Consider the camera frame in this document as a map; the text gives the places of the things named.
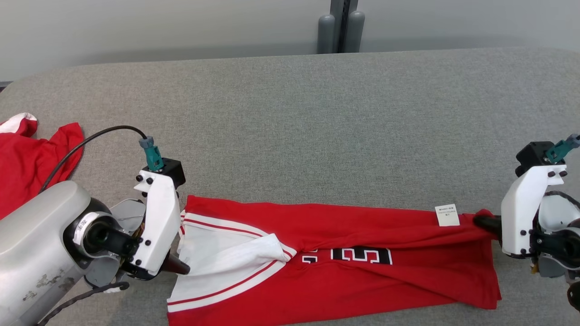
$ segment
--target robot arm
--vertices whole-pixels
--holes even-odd
[[[501,218],[477,216],[475,224],[494,233],[513,258],[531,258],[532,272],[542,277],[565,276],[568,300],[580,311],[580,203],[549,186],[563,184],[568,173],[564,156],[580,146],[571,135],[554,145],[532,142],[516,158],[519,177],[507,191]]]
[[[36,325],[80,279],[93,288],[125,276],[187,274],[169,253],[180,225],[181,163],[140,171],[147,204],[108,208],[72,181],[42,192],[0,221],[0,325]]]

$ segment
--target white jersey trim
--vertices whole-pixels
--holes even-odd
[[[206,230],[228,232],[233,234],[239,234],[242,236],[248,236],[253,238],[265,237],[268,233],[247,224],[238,223],[229,220],[210,218],[208,216],[202,216],[194,213],[182,212],[182,223],[185,226],[197,227]],[[180,235],[183,237],[185,235],[185,229],[181,228]],[[280,243],[282,250],[284,252],[284,257],[290,260],[294,257],[297,251],[287,245]],[[260,266],[252,275],[244,280],[239,281],[225,289],[216,291],[212,294],[202,295],[196,298],[188,299],[168,299],[167,309],[168,312],[176,312],[188,309],[199,308],[207,305],[212,305],[216,302],[223,301],[225,299],[231,298],[238,294],[241,294],[256,285],[260,284],[264,280],[268,279],[270,276],[274,275],[276,272],[281,270],[286,265],[285,262],[280,260],[274,260]]]
[[[36,117],[30,113],[18,113],[14,117],[0,123],[0,132],[16,133],[20,129],[22,120],[37,121]]]
[[[256,273],[246,278],[245,280],[242,280],[237,284],[230,286],[229,288],[215,292],[213,294],[185,300],[168,299],[167,311],[173,313],[176,311],[204,307],[226,300],[255,287],[256,285],[268,279],[270,276],[276,274],[276,272],[281,270],[285,265],[286,263],[280,260],[266,263]]]

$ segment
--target white wall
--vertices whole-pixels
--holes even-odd
[[[311,54],[330,1],[0,0],[0,82],[79,64]],[[580,51],[580,0],[358,0],[358,10],[361,52]]]
[[[548,46],[580,51],[580,0],[358,0],[360,52]]]
[[[79,64],[311,54],[330,0],[0,0],[0,81]]]

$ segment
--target gray table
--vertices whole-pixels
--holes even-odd
[[[579,54],[507,48],[68,68],[8,86],[0,120],[31,112],[42,137],[73,121],[86,135],[135,125],[155,137],[162,155],[183,161],[182,193],[417,209],[454,202],[464,212],[499,213],[516,178],[515,154],[530,141],[578,132],[579,106]],[[570,155],[561,187],[576,198],[579,155]],[[119,131],[86,147],[72,179],[112,205],[136,196],[143,165],[136,135]],[[494,311],[454,304],[318,325],[580,321],[563,280],[530,275],[527,262],[497,246],[495,267],[503,300]],[[121,294],[77,303],[51,324],[166,324],[174,281],[133,281]],[[78,284],[73,294],[85,290]]]

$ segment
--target white label tag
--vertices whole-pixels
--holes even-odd
[[[439,226],[459,225],[459,215],[457,215],[455,204],[437,206],[435,207],[435,212],[437,213]]]

